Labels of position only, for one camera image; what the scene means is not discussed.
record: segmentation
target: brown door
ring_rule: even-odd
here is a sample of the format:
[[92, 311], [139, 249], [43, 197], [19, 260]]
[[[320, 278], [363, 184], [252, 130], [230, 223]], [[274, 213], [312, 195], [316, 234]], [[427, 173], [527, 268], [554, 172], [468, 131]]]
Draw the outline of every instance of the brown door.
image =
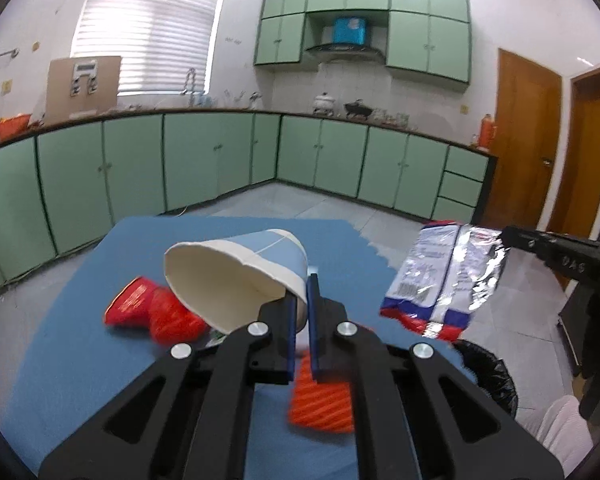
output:
[[562, 78], [500, 50], [496, 136], [498, 157], [484, 225], [535, 229], [544, 206], [560, 133]]
[[569, 146], [548, 230], [589, 238], [600, 204], [600, 70], [571, 81]]

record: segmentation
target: wall outlet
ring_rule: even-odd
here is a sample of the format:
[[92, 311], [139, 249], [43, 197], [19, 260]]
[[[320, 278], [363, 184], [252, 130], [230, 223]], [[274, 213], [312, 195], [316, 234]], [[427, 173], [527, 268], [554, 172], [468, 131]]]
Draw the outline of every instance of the wall outlet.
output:
[[9, 79], [8, 81], [2, 82], [2, 95], [8, 94], [11, 92], [11, 86], [13, 85], [13, 79]]

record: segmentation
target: orange ridged object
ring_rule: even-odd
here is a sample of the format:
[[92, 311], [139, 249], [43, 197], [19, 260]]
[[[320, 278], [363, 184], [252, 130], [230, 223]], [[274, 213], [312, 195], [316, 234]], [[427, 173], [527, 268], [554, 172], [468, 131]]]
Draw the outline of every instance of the orange ridged object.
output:
[[305, 355], [296, 374], [288, 420], [314, 430], [353, 433], [349, 383], [318, 384], [311, 375], [311, 358]]

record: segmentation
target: white blind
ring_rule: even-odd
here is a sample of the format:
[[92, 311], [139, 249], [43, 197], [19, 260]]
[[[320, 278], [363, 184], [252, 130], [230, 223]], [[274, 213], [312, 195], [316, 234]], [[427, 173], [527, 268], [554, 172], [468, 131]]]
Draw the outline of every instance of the white blind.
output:
[[196, 70], [196, 89], [208, 90], [220, 5], [221, 0], [86, 0], [71, 56], [122, 56], [118, 92], [180, 91], [190, 68]]

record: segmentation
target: brown countertop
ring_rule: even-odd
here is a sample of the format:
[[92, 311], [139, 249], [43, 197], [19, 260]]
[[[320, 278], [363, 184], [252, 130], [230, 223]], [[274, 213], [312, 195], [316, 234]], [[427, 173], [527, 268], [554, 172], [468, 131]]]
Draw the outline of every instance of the brown countertop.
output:
[[54, 130], [60, 130], [62, 128], [68, 128], [70, 126], [78, 126], [80, 124], [88, 124], [94, 123], [98, 121], [106, 121], [112, 119], [122, 119], [126, 117], [138, 117], [145, 115], [157, 115], [157, 114], [181, 114], [181, 113], [210, 113], [210, 112], [232, 112], [232, 113], [259, 113], [259, 114], [274, 114], [274, 115], [288, 115], [293, 117], [307, 117], [307, 118], [321, 118], [327, 119], [330, 121], [341, 121], [344, 123], [353, 123], [353, 124], [364, 124], [365, 126], [376, 126], [378, 128], [384, 128], [385, 130], [394, 130], [396, 132], [401, 132], [405, 134], [413, 134], [421, 137], [426, 137], [427, 139], [438, 140], [440, 142], [444, 142], [445, 144], [449, 144], [451, 146], [457, 146], [458, 148], [462, 148], [465, 150], [469, 150], [471, 152], [479, 153], [480, 155], [485, 155], [491, 158], [496, 158], [495, 155], [491, 153], [485, 153], [481, 150], [478, 150], [472, 146], [467, 144], [462, 144], [460, 142], [454, 142], [452, 140], [443, 139], [442, 137], [432, 136], [429, 134], [424, 134], [422, 132], [416, 132], [413, 130], [409, 130], [408, 128], [401, 128], [400, 126], [393, 126], [390, 124], [375, 124], [370, 121], [363, 120], [355, 120], [355, 119], [346, 119], [339, 117], [320, 117], [314, 116], [313, 114], [300, 114], [294, 112], [279, 112], [274, 110], [246, 110], [243, 108], [148, 108], [148, 109], [140, 109], [140, 110], [126, 110], [119, 112], [112, 112], [107, 114], [102, 114], [98, 116], [92, 116], [87, 118], [80, 118], [70, 121], [65, 121], [63, 123], [56, 123], [49, 126], [41, 126], [39, 128], [32, 128], [27, 130], [26, 132], [11, 137], [11, 139], [3, 140], [0, 142], [0, 148], [3, 146], [8, 146], [9, 144], [13, 144], [14, 142], [18, 142], [19, 140], [27, 139], [29, 137], [35, 137], [41, 134], [46, 134], [47, 132], [52, 132]]

